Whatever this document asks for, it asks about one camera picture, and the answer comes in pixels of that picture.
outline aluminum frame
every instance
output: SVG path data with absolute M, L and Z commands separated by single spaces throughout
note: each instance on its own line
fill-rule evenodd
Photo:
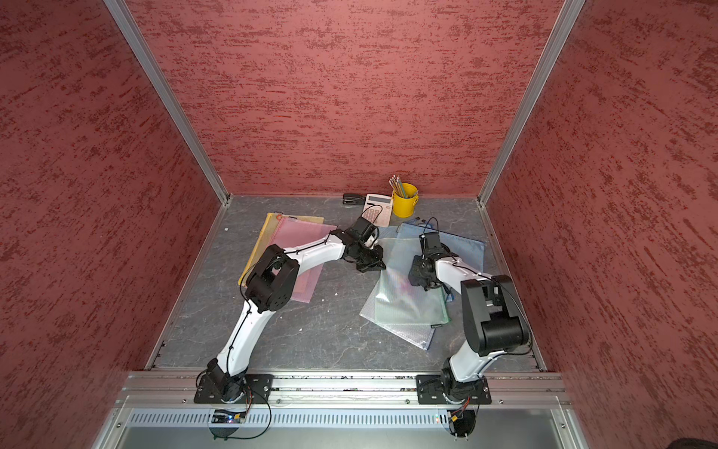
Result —
M 195 263 L 192 264 L 192 268 L 190 269 L 190 273 L 187 275 L 187 279 L 185 279 L 185 283 L 182 286 L 182 290 L 179 291 L 177 301 L 174 302 L 172 311 L 169 313 L 169 317 L 167 317 L 167 321 L 164 323 L 162 332 L 159 334 L 157 342 L 154 344 L 154 348 L 152 349 L 149 359 L 144 366 L 146 370 L 153 369 L 154 362 L 157 360 L 157 357 L 160 357 L 162 346 L 164 346 L 164 340 L 167 338 L 167 335 L 172 330 L 172 326 L 174 326 L 174 322 L 177 320 L 177 316 L 182 311 L 182 305 L 185 303 L 187 297 L 190 296 L 192 287 L 194 287 L 195 281 L 197 280 L 197 276 L 200 274 L 200 270 L 202 269 L 202 265 L 205 263 L 207 255 L 210 253 L 210 250 L 212 248 L 212 242 L 214 242 L 214 239 L 217 236 L 217 232 L 219 232 L 219 229 L 222 226 L 222 221 L 227 214 L 227 211 L 229 210 L 230 204 L 231 199 L 227 203 L 220 205 L 220 209 L 217 211 L 217 215 L 215 217 L 215 220 L 212 222 L 210 231 L 207 233 L 204 243 L 202 243 L 202 248 L 200 248 L 200 252 L 197 253 Z
M 154 59 L 152 51 L 149 49 L 147 42 L 142 37 L 142 33 L 137 27 L 137 23 L 132 17 L 127 4 L 124 0 L 104 0 L 105 5 L 110 10 L 112 18 L 115 19 L 115 23 L 119 27 L 122 35 L 129 44 L 132 52 L 137 57 L 142 69 L 147 74 L 150 82 L 157 91 L 159 98 L 162 100 L 164 107 L 167 108 L 169 116 L 172 117 L 174 124 L 177 125 L 177 129 L 185 139 L 187 146 L 195 156 L 197 163 L 200 165 L 202 172 L 205 174 L 207 181 L 212 185 L 217 197 L 220 199 L 222 204 L 226 204 L 229 201 L 229 192 L 222 183 L 220 175 L 212 165 L 212 161 L 207 156 L 205 148 L 200 142 L 200 138 L 192 128 L 190 120 L 182 110 L 180 102 L 169 87 L 167 79 L 164 77 L 162 70 L 159 68 L 157 61 Z
M 523 94 L 521 103 L 518 105 L 516 115 L 513 117 L 513 121 L 508 128 L 506 138 L 501 144 L 501 148 L 498 151 L 498 156 L 494 162 L 491 170 L 489 171 L 486 181 L 481 192 L 479 193 L 479 204 L 486 205 L 491 192 L 496 187 L 496 183 L 501 176 L 503 168 L 506 166 L 508 158 L 511 156 L 516 142 L 518 141 L 523 127 L 526 125 L 529 116 L 536 105 L 541 91 L 544 89 L 546 80 L 549 79 L 551 71 L 554 69 L 556 60 L 558 60 L 561 54 L 561 49 L 564 48 L 566 39 L 571 32 L 571 29 L 576 23 L 576 18 L 579 16 L 581 8 L 583 8 L 584 0 L 566 0 L 564 5 L 561 7 L 558 18 L 554 28 L 551 30 L 549 39 L 546 41 L 544 51 L 541 52 L 541 57 L 538 59 L 536 69 L 533 71 L 531 80 L 528 82 L 526 92 Z
M 511 275 L 511 271 L 509 270 L 508 265 L 506 264 L 506 259 L 503 256 L 503 251 L 501 251 L 501 244 L 499 243 L 498 237 L 496 236 L 496 232 L 494 231 L 488 210 L 486 210 L 486 206 L 479 203 L 478 208 L 479 215 L 481 216 L 481 221 L 483 222 L 484 229 L 486 230 L 486 234 L 488 235 L 489 246 L 491 247 L 491 251 L 494 254 L 496 264 L 498 265 L 501 274 L 506 274 L 511 279 L 514 279 L 514 277 Z M 512 294 L 516 296 L 517 306 L 521 308 L 523 316 L 527 317 L 526 311 L 523 309 L 523 303 L 521 302 L 521 296 L 518 294 L 518 290 L 514 288 Z M 531 339 L 533 341 L 533 345 L 531 345 L 531 350 L 533 351 L 533 357 L 536 359 L 536 363 L 538 364 L 538 369 L 542 371 L 548 371 L 549 368 L 548 366 L 546 366 L 544 357 L 541 355 L 541 350 L 539 349 L 539 344 L 536 342 L 536 336 L 533 334 L 533 330 L 531 331 Z
M 116 400 L 105 432 L 93 449 L 114 449 L 135 409 L 209 410 L 210 404 L 194 404 L 195 378 L 200 369 L 133 371 Z M 273 410 L 306 411 L 431 410 L 446 405 L 419 404 L 417 374 L 408 371 L 257 371 L 275 376 L 269 396 Z M 564 449 L 585 449 L 585 439 L 573 413 L 560 373 L 486 373 L 493 403 L 482 409 L 550 409 Z M 258 409 L 266 406 L 258 403 Z

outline yellow pencil cup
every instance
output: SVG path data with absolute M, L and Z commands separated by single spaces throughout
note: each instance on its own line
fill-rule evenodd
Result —
M 411 214 L 414 213 L 414 206 L 416 202 L 419 201 L 419 189 L 407 182 L 403 182 L 402 185 L 408 198 L 402 198 L 397 196 L 396 192 L 393 193 L 394 207 L 392 208 L 392 212 L 399 218 L 407 218 L 411 217 Z

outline red wire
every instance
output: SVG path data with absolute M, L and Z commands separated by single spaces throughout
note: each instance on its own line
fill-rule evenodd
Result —
M 249 408 L 252 407 L 252 400 L 254 399 L 254 395 L 252 394 L 252 389 L 248 389 L 249 391 L 249 402 L 247 403 L 247 410 L 246 412 L 249 413 Z
M 452 415 L 455 415 L 455 414 L 457 414 L 458 412 L 464 412 L 464 410 L 466 410 L 466 407 L 468 407 L 470 400 L 471 400 L 471 396 L 469 396 L 468 398 L 466 398 L 466 402 L 464 402 L 464 405 L 463 405 L 460 409 L 454 410 L 453 412 L 451 412 L 451 414 L 452 414 Z

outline metal vent grille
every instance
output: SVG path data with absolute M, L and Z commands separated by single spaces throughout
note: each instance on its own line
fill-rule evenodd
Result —
M 128 427 L 264 427 L 267 409 L 252 409 L 237 424 L 210 424 L 212 410 L 135 409 Z M 272 427 L 429 428 L 447 426 L 445 409 L 272 409 Z
M 213 410 L 135 409 L 127 427 L 207 427 Z

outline red textured wall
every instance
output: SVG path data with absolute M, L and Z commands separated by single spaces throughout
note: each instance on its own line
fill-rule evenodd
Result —
M 128 0 L 231 193 L 477 195 L 563 0 Z
M 102 1 L 0 4 L 0 447 L 84 448 L 218 201 Z
M 490 197 L 594 449 L 718 440 L 717 23 L 589 0 Z

